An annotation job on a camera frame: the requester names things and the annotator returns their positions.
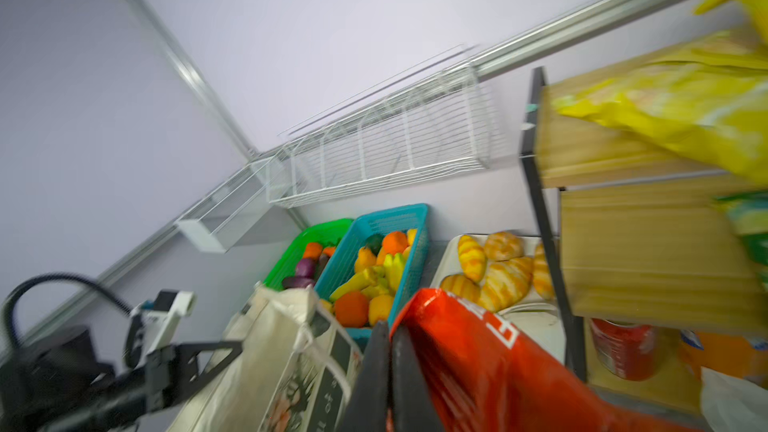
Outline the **orange fruit front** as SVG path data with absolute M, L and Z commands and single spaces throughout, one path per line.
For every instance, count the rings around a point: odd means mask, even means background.
M 363 328 L 368 325 L 369 299 L 360 291 L 341 296 L 334 303 L 337 321 L 346 328 Z

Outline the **green snack bag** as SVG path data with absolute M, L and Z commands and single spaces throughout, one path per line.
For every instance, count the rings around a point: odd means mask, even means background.
M 767 191 L 716 197 L 714 205 L 727 217 L 767 291 Z

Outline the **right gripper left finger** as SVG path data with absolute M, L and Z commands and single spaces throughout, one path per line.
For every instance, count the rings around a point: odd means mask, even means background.
M 360 374 L 337 431 L 387 430 L 390 365 L 389 326 L 382 321 L 372 329 Z

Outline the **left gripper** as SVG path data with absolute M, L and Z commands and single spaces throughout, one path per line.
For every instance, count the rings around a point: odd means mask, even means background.
M 196 295 L 162 290 L 152 301 L 131 310 L 126 343 L 143 353 L 143 364 L 114 378 L 102 378 L 74 394 L 61 412 L 38 431 L 113 431 L 182 404 L 201 392 L 238 358 L 240 341 L 171 342 L 181 319 L 194 308 Z

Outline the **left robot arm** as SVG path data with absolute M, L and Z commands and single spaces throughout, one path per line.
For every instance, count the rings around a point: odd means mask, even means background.
M 129 320 L 124 373 L 97 358 L 86 326 L 73 326 L 22 343 L 15 309 L 33 287 L 78 283 Z M 175 344 L 180 320 L 191 314 L 192 292 L 162 290 L 132 306 L 89 277 L 48 273 L 18 285 L 2 306 L 9 354 L 1 364 L 1 427 L 5 431 L 111 431 L 173 408 L 201 392 L 238 358 L 239 341 Z

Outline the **white plastic grocery bag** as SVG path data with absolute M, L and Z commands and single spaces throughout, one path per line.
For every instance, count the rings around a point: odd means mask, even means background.
M 716 432 L 767 432 L 767 390 L 702 368 L 701 414 Z

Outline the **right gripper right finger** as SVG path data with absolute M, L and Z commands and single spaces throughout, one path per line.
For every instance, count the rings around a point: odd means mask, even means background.
M 414 343 L 399 327 L 391 345 L 391 409 L 395 431 L 443 431 Z

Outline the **cream canvas tote bag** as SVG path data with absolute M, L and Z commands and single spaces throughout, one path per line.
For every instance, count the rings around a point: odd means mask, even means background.
M 172 431 L 335 431 L 363 362 L 311 288 L 262 283 L 228 324 L 241 354 L 181 408 Z

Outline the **red snack bag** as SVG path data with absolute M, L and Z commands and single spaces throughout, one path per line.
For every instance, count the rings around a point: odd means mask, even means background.
M 677 431 L 602 400 L 518 327 L 441 289 L 418 291 L 394 322 L 408 335 L 445 431 Z

